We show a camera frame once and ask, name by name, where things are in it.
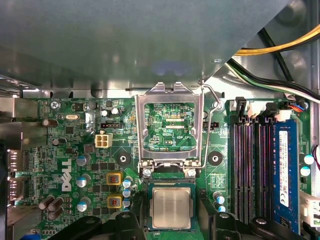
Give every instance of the yellow cable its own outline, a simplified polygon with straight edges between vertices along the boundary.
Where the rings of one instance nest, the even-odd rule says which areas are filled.
[[[320,24],[315,27],[313,30],[308,32],[306,35],[292,41],[286,44],[282,44],[279,46],[273,46],[268,48],[258,48],[258,49],[240,49],[235,55],[236,56],[254,56],[254,55],[262,55],[262,54],[268,54],[275,51],[279,51],[285,48],[293,47],[297,44],[303,43],[314,36],[320,34]]]

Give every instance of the dell logo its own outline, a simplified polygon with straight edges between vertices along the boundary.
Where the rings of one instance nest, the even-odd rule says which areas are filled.
[[[62,169],[62,192],[71,192],[71,159],[68,159],[68,161],[63,161],[62,166],[67,166],[67,168]]]

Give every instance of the white power connector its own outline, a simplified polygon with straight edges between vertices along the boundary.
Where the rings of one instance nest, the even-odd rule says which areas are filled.
[[[320,198],[300,191],[300,219],[311,227],[320,227]]]

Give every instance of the metal bracket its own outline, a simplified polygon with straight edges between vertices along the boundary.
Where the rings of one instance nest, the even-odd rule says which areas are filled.
[[[156,152],[144,149],[144,140],[149,135],[145,123],[145,105],[146,104],[169,104],[169,103],[193,103],[194,104],[194,127],[191,135],[196,141],[195,148],[189,151],[179,152]],[[166,91],[165,84],[158,82],[150,91],[144,95],[135,96],[135,109],[137,119],[138,132],[138,151],[139,166],[141,168],[157,168],[160,166],[168,166],[175,164],[180,168],[184,168],[185,161],[194,158],[197,165],[201,164],[201,148],[202,148],[202,128],[203,128],[203,111],[204,111],[204,94],[201,92],[195,94],[186,88],[181,82],[176,82],[173,91]]]

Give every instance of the blue ram module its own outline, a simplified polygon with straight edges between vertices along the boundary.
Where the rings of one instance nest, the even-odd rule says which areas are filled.
[[[300,234],[298,125],[273,126],[273,219]]]

